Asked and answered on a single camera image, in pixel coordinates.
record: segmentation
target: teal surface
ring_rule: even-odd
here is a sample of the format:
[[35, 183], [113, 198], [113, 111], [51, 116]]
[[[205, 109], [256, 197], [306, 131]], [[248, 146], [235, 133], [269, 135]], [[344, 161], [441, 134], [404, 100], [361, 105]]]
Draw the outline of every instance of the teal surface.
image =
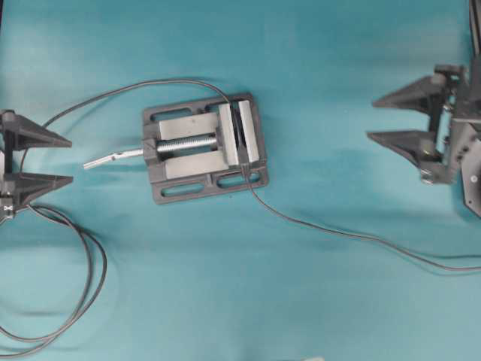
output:
[[[421, 184], [365, 136], [424, 128], [422, 115], [371, 101], [469, 58], [465, 0], [5, 0], [0, 108], [43, 123], [99, 92], [164, 77], [250, 91], [269, 155], [266, 202], [425, 252], [481, 253], [481, 221], [459, 184]], [[75, 177], [41, 203], [95, 230], [110, 261], [93, 308], [32, 359], [479, 359], [481, 275], [439, 274], [287, 224], [249, 193], [156, 206], [141, 159], [81, 169], [138, 146], [144, 108], [211, 95], [158, 86], [118, 96], [52, 128], [71, 150], [30, 153], [28, 171]], [[0, 323], [30, 336], [54, 329], [85, 277], [78, 240], [32, 214], [0, 238]]]

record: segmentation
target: screw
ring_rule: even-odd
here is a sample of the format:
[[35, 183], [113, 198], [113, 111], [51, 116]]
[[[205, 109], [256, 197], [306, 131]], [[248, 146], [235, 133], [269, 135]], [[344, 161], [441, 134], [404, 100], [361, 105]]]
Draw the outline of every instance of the screw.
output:
[[211, 135], [204, 135], [192, 138], [174, 139], [172, 141], [163, 141], [157, 146], [159, 153], [174, 152], [175, 150], [185, 150], [197, 147], [211, 147], [217, 145], [217, 139]]
[[[197, 147], [207, 147], [217, 144], [217, 139], [212, 135], [200, 135], [190, 138], [173, 139], [171, 141], [163, 141], [157, 145], [159, 153], [173, 152], [175, 150], [185, 150]], [[91, 169], [107, 162], [112, 162], [118, 159], [132, 158], [134, 156], [142, 156], [143, 149], [126, 150], [124, 152], [112, 153], [108, 156], [93, 160], [83, 165], [84, 169]]]

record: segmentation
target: wire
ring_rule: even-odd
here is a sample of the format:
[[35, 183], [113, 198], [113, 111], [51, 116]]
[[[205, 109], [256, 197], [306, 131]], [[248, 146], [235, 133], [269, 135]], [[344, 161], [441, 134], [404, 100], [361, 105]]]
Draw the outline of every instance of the wire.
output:
[[[346, 238], [352, 238], [352, 239], [358, 239], [361, 241], [372, 241], [374, 243], [381, 244], [384, 247], [387, 247], [391, 250], [394, 250], [397, 253], [403, 254], [411, 259], [415, 259], [417, 261], [423, 262], [425, 264], [431, 265], [435, 268], [440, 268], [443, 269], [444, 271], [449, 271], [449, 272], [477, 272], [481, 271], [481, 266], [473, 266], [473, 267], [452, 267], [449, 265], [444, 265], [442, 263], [434, 262], [431, 261], [430, 259], [427, 259], [423, 256], [420, 256], [420, 252], [413, 251], [413, 250], [408, 250], [407, 248], [398, 246], [390, 241], [387, 241], [385, 239], [373, 236], [373, 235], [365, 235], [361, 233], [354, 233], [354, 232], [346, 232], [346, 231], [341, 231], [341, 230], [336, 230], [336, 229], [329, 229], [324, 226], [319, 226], [314, 223], [309, 223], [304, 220], [299, 220], [294, 217], [290, 217], [285, 215], [284, 213], [279, 212], [277, 209], [271, 207], [268, 205], [266, 202], [264, 202], [256, 193], [256, 191], [253, 189], [253, 186], [250, 182], [250, 172], [246, 171], [245, 168], [243, 168], [243, 175], [244, 175], [244, 181], [246, 184], [249, 185], [250, 192], [253, 194], [254, 198], [258, 203], [260, 203], [264, 208], [266, 208], [268, 211], [270, 211], [272, 214], [278, 216], [279, 218], [282, 218], [283, 220], [289, 222], [289, 223], [295, 223], [299, 224], [304, 227], [312, 228], [317, 231], [327, 233], [330, 235], [339, 235], [341, 237], [346, 237]], [[455, 258], [477, 258], [477, 255], [469, 255], [469, 257], [466, 256], [451, 256], [451, 259]]]
[[[83, 292], [79, 302], [77, 303], [71, 316], [55, 332], [51, 332], [47, 335], [40, 336], [40, 337], [25, 338], [25, 337], [15, 335], [7, 331], [5, 328], [0, 327], [1, 334], [15, 341], [20, 341], [24, 343], [40, 342], [39, 345], [31, 347], [27, 350], [20, 351], [18, 353], [0, 354], [0, 359], [14, 359], [17, 357], [29, 356], [43, 350], [46, 346], [48, 346], [53, 341], [55, 341], [60, 335], [62, 335], [65, 331], [67, 331], [67, 329], [72, 327], [87, 312], [87, 310], [89, 310], [93, 302], [97, 299], [98, 295], [100, 294], [101, 289], [104, 286], [105, 278], [107, 276], [107, 255], [105, 253], [104, 248], [101, 246], [100, 242], [98, 242], [97, 239], [95, 239], [95, 237], [90, 232], [87, 232], [85, 229], [81, 229], [78, 225], [74, 224], [67, 216], [65, 216], [63, 213], [57, 211], [54, 208], [43, 206], [43, 205], [42, 206], [28, 205], [27, 208], [37, 216], [45, 220], [48, 220], [49, 222], [66, 226], [77, 233], [77, 235], [79, 236], [83, 244], [83, 248], [86, 252], [88, 272], [86, 277], [86, 283], [83, 288]], [[95, 288], [95, 291], [93, 292], [92, 296], [88, 300], [86, 299], [90, 289], [92, 288], [93, 255], [92, 255], [92, 251], [89, 249], [88, 244], [86, 243], [85, 237], [89, 238], [89, 240], [98, 248], [102, 257], [101, 277], [98, 281], [98, 285]]]
[[[58, 119], [64, 117], [67, 114], [70, 114], [72, 111], [76, 111], [77, 109], [81, 109], [83, 107], [86, 107], [87, 105], [98, 102], [99, 100], [110, 98], [111, 96], [116, 96], [116, 95], [119, 95], [121, 93], [126, 93], [126, 92], [129, 92], [130, 90], [138, 89], [138, 88], [141, 88], [141, 87], [144, 87], [144, 86], [167, 85], [167, 84], [193, 84], [193, 85], [203, 86], [205, 88], [213, 90], [214, 92], [219, 94], [228, 104], [231, 104], [231, 101], [229, 100], [228, 96], [221, 89], [219, 89], [217, 86], [214, 86], [212, 84], [205, 83], [204, 81], [194, 80], [194, 79], [184, 79], [184, 78], [146, 80], [146, 81], [141, 81], [140, 83], [135, 83], [135, 84], [128, 85], [128, 86], [123, 86], [121, 88], [99, 94], [98, 96], [94, 96], [90, 99], [87, 99], [84, 102], [78, 103], [78, 104], [70, 107], [69, 109], [66, 109], [66, 110], [58, 113], [56, 116], [52, 117], [50, 120], [48, 120], [43, 125], [43, 127], [47, 128], [52, 123], [55, 123]], [[20, 172], [22, 172], [22, 170], [23, 170], [23, 164], [25, 163], [25, 158], [26, 158], [28, 152], [29, 152], [28, 150], [25, 150], [25, 152], [23, 152], [22, 161], [20, 162]]]

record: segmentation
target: black cable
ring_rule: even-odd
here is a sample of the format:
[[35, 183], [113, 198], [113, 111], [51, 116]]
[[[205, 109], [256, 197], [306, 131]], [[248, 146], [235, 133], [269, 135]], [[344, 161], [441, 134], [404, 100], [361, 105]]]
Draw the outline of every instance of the black cable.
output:
[[[48, 335], [40, 336], [40, 337], [35, 337], [35, 338], [24, 338], [18, 335], [15, 335], [3, 327], [0, 327], [0, 333], [7, 336], [8, 338], [11, 338], [15, 341], [20, 341], [24, 343], [39, 343], [39, 345], [31, 347], [27, 350], [20, 351], [18, 353], [9, 353], [9, 354], [0, 354], [0, 359], [14, 359], [17, 357], [23, 357], [23, 356], [29, 356], [34, 353], [39, 352], [40, 350], [43, 350], [46, 346], [51, 344], [53, 341], [55, 341], [60, 335], [62, 335], [67, 329], [72, 327], [86, 312], [87, 310], [92, 306], [93, 302], [97, 299], [98, 295], [101, 292], [102, 287], [104, 286], [105, 278], [107, 275], [107, 255], [105, 253], [104, 248], [101, 246], [100, 242], [95, 239], [95, 237], [90, 233], [87, 232], [85, 229], [81, 229], [78, 225], [74, 224], [67, 216], [65, 216], [63, 213], [47, 206], [40, 206], [40, 205], [29, 205], [28, 209], [34, 212], [39, 217], [42, 217], [45, 220], [48, 220], [49, 222], [59, 224], [62, 226], [66, 226], [70, 229], [73, 229], [77, 235], [79, 236], [80, 240], [82, 241], [82, 244], [84, 246], [84, 250], [86, 252], [86, 256], [88, 259], [88, 272], [87, 272], [87, 279], [85, 283], [85, 287], [83, 288], [82, 296], [80, 297], [79, 302], [77, 303], [76, 308], [74, 309], [74, 312], [71, 314], [71, 316], [64, 322], [64, 324], [58, 328], [55, 332], [51, 332]], [[102, 272], [101, 272], [101, 277], [98, 282], [97, 287], [95, 288], [95, 291], [93, 292], [92, 296], [86, 300], [90, 289], [92, 288], [92, 276], [93, 276], [93, 256], [92, 256], [92, 251], [89, 249], [88, 244], [86, 243], [85, 236], [90, 239], [91, 242], [98, 248], [98, 250], [101, 253], [102, 257]]]

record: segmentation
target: bolt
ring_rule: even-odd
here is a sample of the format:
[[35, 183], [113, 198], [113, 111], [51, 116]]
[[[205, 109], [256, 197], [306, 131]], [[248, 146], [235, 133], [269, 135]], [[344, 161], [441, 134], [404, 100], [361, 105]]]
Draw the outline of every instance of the bolt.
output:
[[217, 145], [217, 139], [212, 135], [202, 135], [191, 138], [174, 139], [172, 141], [163, 141], [157, 146], [159, 153], [174, 152], [175, 150], [185, 150], [198, 147], [212, 147]]

